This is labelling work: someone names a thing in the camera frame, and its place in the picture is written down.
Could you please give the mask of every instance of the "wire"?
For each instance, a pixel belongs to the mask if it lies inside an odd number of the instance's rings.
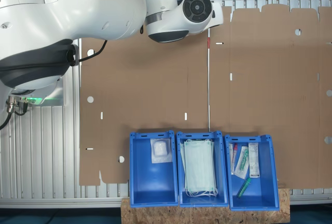
[[[17,111],[15,111],[15,114],[18,115],[18,116],[23,116],[25,113],[18,113]]]
[[[105,48],[105,46],[106,46],[106,43],[107,43],[107,40],[105,40],[105,42],[104,42],[102,48],[101,48],[97,53],[92,54],[92,55],[90,55],[89,57],[85,57],[85,58],[79,59],[78,62],[83,62],[83,61],[86,61],[86,60],[88,60],[88,59],[94,58],[94,57],[96,57],[97,55],[99,55],[101,52],[103,52],[103,50],[104,50],[104,48]]]
[[[0,126],[0,130],[2,130],[3,128],[5,128],[5,126],[9,123],[10,118],[11,118],[11,113],[8,114],[7,119],[5,120],[5,122]]]

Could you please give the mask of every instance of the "black cable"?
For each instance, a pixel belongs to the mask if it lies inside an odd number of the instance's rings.
[[[27,106],[28,106],[28,103],[24,102],[23,103],[23,112],[20,114],[19,112],[15,111],[15,114],[18,115],[18,116],[23,116],[24,114],[26,114],[26,112],[27,112]]]
[[[5,120],[5,122],[0,126],[0,130],[2,130],[3,128],[5,128],[5,126],[9,123],[10,118],[11,118],[12,114],[8,114],[7,119]]]
[[[97,53],[92,54],[92,55],[90,55],[89,57],[85,57],[85,58],[79,59],[78,62],[83,62],[83,61],[86,61],[86,60],[88,60],[88,59],[94,58],[94,57],[96,57],[97,55],[99,55],[101,52],[103,52],[103,50],[104,50],[104,48],[105,48],[105,46],[106,46],[106,43],[107,43],[107,40],[105,40],[105,42],[104,42],[102,48],[101,48]]]
[[[18,115],[18,116],[23,116],[25,113],[18,113],[17,111],[15,111],[15,114]]]

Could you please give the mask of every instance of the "blue plastic bin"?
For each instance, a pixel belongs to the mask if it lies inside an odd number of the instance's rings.
[[[170,138],[172,162],[152,163],[151,138]],[[130,134],[130,206],[178,206],[174,132]]]
[[[185,171],[181,158],[180,144],[187,139],[212,139],[214,143],[214,172],[218,189],[217,197],[189,197],[185,190]],[[227,207],[227,185],[226,185],[226,167],[224,157],[223,135],[221,132],[208,133],[182,133],[176,134],[177,143],[177,168],[178,168],[178,189],[180,196],[180,207]]]
[[[229,207],[232,211],[278,211],[279,194],[276,180],[275,162],[272,138],[270,135],[255,137],[224,137],[227,153],[227,179],[229,192]],[[237,194],[245,180],[231,174],[229,144],[238,144],[238,152],[235,158],[235,167],[239,160],[242,146],[248,143],[258,143],[259,178],[251,178],[241,198]]]

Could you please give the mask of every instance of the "metal connector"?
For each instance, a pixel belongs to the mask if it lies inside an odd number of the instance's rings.
[[[9,96],[7,101],[7,112],[9,114],[15,113],[16,100],[14,96]]]

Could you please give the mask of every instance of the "plastic package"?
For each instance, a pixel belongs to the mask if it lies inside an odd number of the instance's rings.
[[[238,152],[238,144],[235,143],[234,149],[233,149],[233,144],[232,144],[232,153],[231,153],[231,162],[230,162],[230,173],[234,175],[234,169],[235,169],[235,158],[237,156]]]
[[[190,197],[217,196],[213,164],[213,142],[190,140],[184,142],[185,188]]]
[[[245,179],[249,168],[249,150],[248,147],[242,146],[241,153],[235,169],[235,176]]]
[[[259,178],[258,143],[249,143],[249,176]]]
[[[152,163],[172,162],[170,138],[151,138],[150,143]]]

